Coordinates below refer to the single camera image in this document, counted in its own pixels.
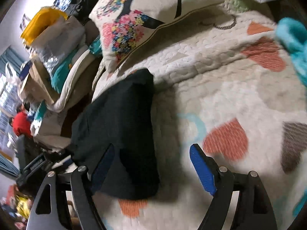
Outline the clear plastic bag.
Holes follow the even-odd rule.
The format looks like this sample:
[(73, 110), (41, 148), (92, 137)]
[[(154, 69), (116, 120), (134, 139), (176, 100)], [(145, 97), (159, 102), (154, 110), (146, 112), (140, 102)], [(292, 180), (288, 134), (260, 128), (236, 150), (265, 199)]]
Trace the clear plastic bag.
[(31, 43), (31, 47), (49, 75), (53, 76), (59, 65), (79, 46), (84, 37), (85, 28), (75, 17), (71, 16), (67, 20), (60, 17)]

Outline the teal package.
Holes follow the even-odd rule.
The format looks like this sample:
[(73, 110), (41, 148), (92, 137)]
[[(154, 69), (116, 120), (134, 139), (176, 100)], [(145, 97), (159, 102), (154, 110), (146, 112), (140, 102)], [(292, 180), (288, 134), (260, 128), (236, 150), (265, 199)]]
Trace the teal package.
[(102, 56), (102, 44), (100, 41), (100, 36), (97, 36), (92, 43), (89, 46), (89, 51), (95, 56), (95, 57), (101, 57)]

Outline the yellow bag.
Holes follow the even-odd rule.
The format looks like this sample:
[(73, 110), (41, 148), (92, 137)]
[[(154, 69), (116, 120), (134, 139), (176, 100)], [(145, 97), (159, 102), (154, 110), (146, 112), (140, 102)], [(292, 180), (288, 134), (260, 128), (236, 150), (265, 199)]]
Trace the yellow bag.
[(30, 46), (31, 43), (49, 26), (59, 19), (68, 19), (68, 15), (61, 10), (52, 7), (42, 7), (23, 30), (20, 38), (23, 43)]

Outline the person in red shirt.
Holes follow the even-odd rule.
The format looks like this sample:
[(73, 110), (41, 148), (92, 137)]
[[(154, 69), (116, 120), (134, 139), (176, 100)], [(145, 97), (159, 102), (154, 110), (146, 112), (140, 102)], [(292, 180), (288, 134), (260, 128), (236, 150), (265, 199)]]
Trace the person in red shirt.
[(12, 127), (13, 132), (16, 136), (24, 135), (28, 138), (33, 138), (30, 130), (31, 123), (27, 118), (26, 109), (23, 103), (17, 106), (16, 112), (14, 117), (9, 118), (9, 125)]

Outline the folded beige quilt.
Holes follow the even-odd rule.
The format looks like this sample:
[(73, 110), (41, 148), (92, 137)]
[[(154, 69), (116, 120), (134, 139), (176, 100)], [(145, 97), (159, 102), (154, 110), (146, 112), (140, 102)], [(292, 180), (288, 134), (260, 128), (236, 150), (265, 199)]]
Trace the folded beige quilt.
[(95, 57), (90, 50), (86, 50), (70, 70), (59, 99), (47, 108), (60, 113), (75, 106), (92, 90), (92, 83), (97, 74), (102, 57)]

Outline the teal folded cloth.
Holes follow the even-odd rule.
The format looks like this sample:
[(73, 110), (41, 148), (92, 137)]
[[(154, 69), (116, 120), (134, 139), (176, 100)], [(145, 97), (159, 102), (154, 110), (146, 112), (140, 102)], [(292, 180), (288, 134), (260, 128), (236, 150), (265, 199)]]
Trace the teal folded cloth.
[(61, 94), (64, 83), (68, 77), (68, 74), (72, 68), (72, 58), (77, 53), (77, 49), (74, 49), (65, 60), (59, 65), (54, 75), (51, 78), (51, 86), (58, 93)]

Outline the patchwork quilted bedspread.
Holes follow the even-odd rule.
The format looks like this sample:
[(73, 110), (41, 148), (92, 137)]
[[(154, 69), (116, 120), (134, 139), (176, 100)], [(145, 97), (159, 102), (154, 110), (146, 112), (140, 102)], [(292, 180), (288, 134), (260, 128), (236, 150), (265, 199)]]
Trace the patchwork quilted bedspread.
[(139, 202), (95, 196), (107, 229), (197, 229), (209, 204), (189, 158), (199, 144), (232, 172), (256, 171), (277, 227), (287, 229), (306, 194), (306, 88), (275, 40), (265, 4), (222, 0), (160, 29), (94, 97), (144, 67), (154, 76), (156, 197)]

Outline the brown cardboard box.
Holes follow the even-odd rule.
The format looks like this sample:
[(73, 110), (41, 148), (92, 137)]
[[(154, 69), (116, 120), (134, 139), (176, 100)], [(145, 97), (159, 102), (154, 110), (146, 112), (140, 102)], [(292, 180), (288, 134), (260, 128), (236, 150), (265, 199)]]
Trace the brown cardboard box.
[(51, 86), (50, 75), (37, 56), (30, 59), (31, 67), (25, 79), (21, 82), (18, 95), (30, 103), (54, 104), (59, 94)]

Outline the floral print cushion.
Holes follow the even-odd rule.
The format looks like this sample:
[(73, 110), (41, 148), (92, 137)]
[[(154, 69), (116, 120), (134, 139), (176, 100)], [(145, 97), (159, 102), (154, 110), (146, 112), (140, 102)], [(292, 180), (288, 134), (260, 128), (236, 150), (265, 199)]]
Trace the floral print cushion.
[(89, 18), (100, 33), (102, 66), (113, 73), (162, 27), (224, 0), (99, 0)]

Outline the black pants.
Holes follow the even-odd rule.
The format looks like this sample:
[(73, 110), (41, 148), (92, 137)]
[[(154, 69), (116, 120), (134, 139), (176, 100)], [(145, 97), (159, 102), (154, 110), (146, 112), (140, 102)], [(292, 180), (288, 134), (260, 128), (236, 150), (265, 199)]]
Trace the black pants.
[(93, 193), (144, 200), (158, 192), (151, 106), (153, 75), (129, 74), (86, 107), (72, 126), (68, 147), (77, 166), (85, 166)]

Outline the turquoise fleece blanket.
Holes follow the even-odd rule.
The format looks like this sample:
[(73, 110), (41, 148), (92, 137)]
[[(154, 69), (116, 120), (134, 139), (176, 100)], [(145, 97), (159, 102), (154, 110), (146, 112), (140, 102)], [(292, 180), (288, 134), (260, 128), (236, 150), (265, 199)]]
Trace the turquoise fleece blanket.
[(290, 55), (295, 72), (306, 86), (306, 27), (292, 18), (283, 18), (277, 23), (276, 39)]

